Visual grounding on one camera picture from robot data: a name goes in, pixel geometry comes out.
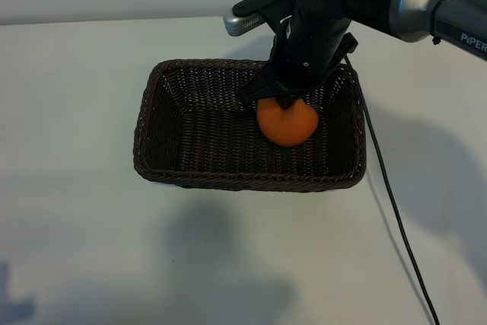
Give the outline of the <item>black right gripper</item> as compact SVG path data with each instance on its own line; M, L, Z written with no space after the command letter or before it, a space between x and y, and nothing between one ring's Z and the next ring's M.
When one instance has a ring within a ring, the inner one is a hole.
M267 63L238 92L238 99L251 103L276 97L282 110L298 96L318 89L344 56L358 45L347 32L351 20L318 21L293 16L275 35Z

